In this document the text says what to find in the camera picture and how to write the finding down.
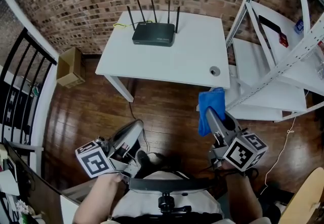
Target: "white shirt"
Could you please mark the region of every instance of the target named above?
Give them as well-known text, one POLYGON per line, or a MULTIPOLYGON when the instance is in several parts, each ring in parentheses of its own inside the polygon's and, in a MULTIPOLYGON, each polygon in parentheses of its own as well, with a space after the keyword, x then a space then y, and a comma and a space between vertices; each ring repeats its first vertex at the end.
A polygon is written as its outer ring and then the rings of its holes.
MULTIPOLYGON (((168 172, 155 172, 145 179, 181 179, 177 175, 168 172)), ((158 199, 161 194, 148 194, 137 193, 135 191, 129 191, 122 199, 117 203, 112 217, 117 218, 121 216, 138 217, 146 214, 159 215, 158 199)), ((200 191, 197 193, 188 194, 182 196, 181 194, 172 194, 175 201, 175 207, 191 206, 192 212, 197 213, 218 213, 223 217, 220 204, 214 199, 214 197, 207 191, 200 191)), ((108 220, 105 224, 118 224, 115 221, 108 220)), ((214 224, 234 224, 229 219, 220 220, 214 224)), ((266 217, 257 219, 251 224, 271 224, 270 220, 266 217)))

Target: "blue cloth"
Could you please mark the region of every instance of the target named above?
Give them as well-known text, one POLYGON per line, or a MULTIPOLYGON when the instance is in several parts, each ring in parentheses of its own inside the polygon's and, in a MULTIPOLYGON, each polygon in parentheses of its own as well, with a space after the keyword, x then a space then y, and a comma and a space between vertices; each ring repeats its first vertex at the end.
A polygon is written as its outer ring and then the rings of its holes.
POLYGON ((199 128, 200 136, 206 136, 211 132, 206 118, 206 110, 211 107, 221 120, 225 120, 225 92, 223 88, 216 88, 211 92, 200 92, 199 103, 199 128))

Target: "wireless router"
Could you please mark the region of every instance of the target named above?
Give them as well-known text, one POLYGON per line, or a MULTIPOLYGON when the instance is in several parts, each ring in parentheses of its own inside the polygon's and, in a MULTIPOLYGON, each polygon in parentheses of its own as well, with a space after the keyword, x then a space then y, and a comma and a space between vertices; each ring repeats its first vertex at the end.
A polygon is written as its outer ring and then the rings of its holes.
POLYGON ((180 7, 178 7, 177 10, 177 24, 176 26, 174 26, 174 24, 170 24, 170 0, 168 5, 169 9, 168 9, 167 23, 157 22, 153 0, 151 0, 151 2, 153 7, 155 23, 148 22, 145 20, 141 4, 139 0, 137 0, 138 6, 140 7, 140 11, 142 13, 143 22, 137 23, 136 29, 135 29, 130 7, 127 6, 128 12, 130 14, 132 26, 135 31, 132 38, 133 43, 136 45, 170 47, 173 44, 174 33, 178 33, 180 7))

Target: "white shelf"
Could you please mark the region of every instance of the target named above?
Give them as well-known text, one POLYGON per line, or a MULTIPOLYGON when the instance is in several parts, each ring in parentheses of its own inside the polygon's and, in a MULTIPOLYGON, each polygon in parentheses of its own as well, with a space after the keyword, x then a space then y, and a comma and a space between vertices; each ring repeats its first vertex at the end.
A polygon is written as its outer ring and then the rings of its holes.
POLYGON ((254 121, 281 121, 282 112, 279 109, 255 107, 249 105, 237 105, 228 111, 238 120, 254 121))
MULTIPOLYGON (((279 43, 278 33, 269 27, 262 25, 268 38, 275 63, 279 63, 302 40, 303 34, 298 35, 294 31, 295 23, 278 12, 259 3, 251 3, 257 16, 261 15, 281 28, 287 36, 289 46, 286 48, 279 43)), ((324 81, 318 77, 316 65, 319 64, 316 56, 311 56, 306 61, 295 63, 289 70, 278 78, 279 81, 295 85, 297 87, 324 95, 324 81)))
MULTIPOLYGON (((233 39, 237 76, 252 86, 270 71, 262 47, 247 41, 233 39)), ((286 111, 307 110, 304 89, 278 81, 247 99, 243 104, 286 111)))
MULTIPOLYGON (((237 76, 236 66, 230 65, 229 71, 231 75, 237 76)), ((232 78, 230 79, 230 83, 231 88, 225 90, 226 105, 239 96, 239 84, 232 78)), ((282 112, 280 109, 246 105, 246 101, 235 106, 228 112, 236 119, 241 120, 279 121, 282 119, 282 112)))

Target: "white table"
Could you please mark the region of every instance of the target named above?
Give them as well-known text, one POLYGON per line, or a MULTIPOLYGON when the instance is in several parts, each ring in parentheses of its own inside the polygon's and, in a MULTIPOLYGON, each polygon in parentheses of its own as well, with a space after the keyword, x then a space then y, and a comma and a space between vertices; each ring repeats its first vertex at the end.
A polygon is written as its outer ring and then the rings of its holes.
MULTIPOLYGON (((143 11, 153 20, 153 11, 143 11)), ((142 21, 140 11, 132 12, 134 23, 142 21)), ((168 13, 156 11, 158 22, 167 22, 168 13)), ((128 12, 118 23, 131 24, 128 12)), ((176 12, 170 12, 176 24, 176 12)), ((180 13, 178 33, 171 47, 134 45, 133 27, 116 27, 103 51, 96 74, 105 76, 129 102, 134 98, 118 77, 150 79, 192 85, 229 88, 229 69, 221 19, 180 13), (211 74, 212 66, 220 70, 211 74)))

